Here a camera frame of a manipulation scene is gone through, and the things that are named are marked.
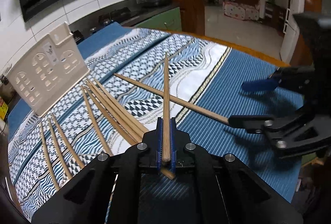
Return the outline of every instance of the green cabinet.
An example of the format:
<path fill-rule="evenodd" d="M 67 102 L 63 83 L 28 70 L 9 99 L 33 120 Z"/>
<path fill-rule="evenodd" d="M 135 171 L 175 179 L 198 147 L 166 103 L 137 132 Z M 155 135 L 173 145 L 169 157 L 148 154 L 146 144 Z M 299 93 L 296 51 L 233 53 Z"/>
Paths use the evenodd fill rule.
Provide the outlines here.
<path fill-rule="evenodd" d="M 179 7 L 155 15 L 136 24 L 135 27 L 181 31 L 182 24 Z"/>

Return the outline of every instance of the metal screw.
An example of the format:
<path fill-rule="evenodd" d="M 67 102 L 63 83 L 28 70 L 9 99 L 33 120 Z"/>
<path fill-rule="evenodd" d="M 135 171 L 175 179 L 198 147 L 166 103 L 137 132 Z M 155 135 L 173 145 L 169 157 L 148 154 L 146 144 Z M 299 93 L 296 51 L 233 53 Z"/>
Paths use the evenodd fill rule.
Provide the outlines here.
<path fill-rule="evenodd" d="M 187 143 L 186 145 L 185 145 L 185 147 L 186 147 L 186 149 L 188 149 L 188 150 L 194 150 L 196 147 L 195 147 L 195 144 L 193 144 L 193 143 Z"/>
<path fill-rule="evenodd" d="M 284 149 L 286 148 L 286 142 L 285 141 L 277 141 L 276 143 L 276 147 L 278 147 L 279 149 Z"/>
<path fill-rule="evenodd" d="M 145 143 L 139 143 L 137 145 L 137 149 L 139 149 L 139 150 L 144 150 L 146 148 L 147 148 L 147 144 L 145 144 Z"/>
<path fill-rule="evenodd" d="M 98 155 L 98 160 L 99 161 L 105 161 L 108 159 L 108 155 L 106 153 L 101 153 Z"/>
<path fill-rule="evenodd" d="M 226 154 L 224 157 L 227 161 L 234 161 L 236 159 L 236 157 L 232 154 Z"/>
<path fill-rule="evenodd" d="M 266 120 L 266 121 L 264 122 L 264 126 L 265 126 L 265 127 L 271 126 L 272 124 L 273 124 L 273 121 L 272 121 L 272 120 Z"/>

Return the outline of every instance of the sticker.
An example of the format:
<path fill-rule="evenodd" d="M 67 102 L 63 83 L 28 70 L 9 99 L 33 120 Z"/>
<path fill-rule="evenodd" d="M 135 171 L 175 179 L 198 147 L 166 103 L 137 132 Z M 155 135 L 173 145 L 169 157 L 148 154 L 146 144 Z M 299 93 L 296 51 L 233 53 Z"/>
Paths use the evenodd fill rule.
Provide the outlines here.
<path fill-rule="evenodd" d="M 7 104 L 3 101 L 3 99 L 0 97 L 0 118 L 4 119 L 8 111 Z"/>
<path fill-rule="evenodd" d="M 49 61 L 51 62 L 51 64 L 54 66 L 59 62 L 58 57 L 55 54 L 54 48 L 51 45 L 51 43 L 47 42 L 45 45 L 42 46 L 42 48 L 44 49 L 47 57 L 49 58 Z"/>

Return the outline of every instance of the white plastic basket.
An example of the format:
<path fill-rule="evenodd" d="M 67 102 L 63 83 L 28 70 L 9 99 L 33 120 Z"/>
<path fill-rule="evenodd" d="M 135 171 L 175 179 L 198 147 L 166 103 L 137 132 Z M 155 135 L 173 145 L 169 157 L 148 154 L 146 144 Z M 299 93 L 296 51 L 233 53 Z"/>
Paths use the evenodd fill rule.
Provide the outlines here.
<path fill-rule="evenodd" d="M 63 23 L 29 49 L 7 78 L 42 117 L 89 71 L 67 23 Z"/>

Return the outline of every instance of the yellow label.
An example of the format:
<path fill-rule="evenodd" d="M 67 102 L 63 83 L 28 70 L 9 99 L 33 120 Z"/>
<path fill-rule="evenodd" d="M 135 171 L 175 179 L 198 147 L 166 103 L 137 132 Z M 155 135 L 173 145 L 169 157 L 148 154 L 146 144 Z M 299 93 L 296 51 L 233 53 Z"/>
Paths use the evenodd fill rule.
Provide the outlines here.
<path fill-rule="evenodd" d="M 0 97 L 0 118 L 4 119 L 7 114 L 8 106 L 4 100 Z"/>

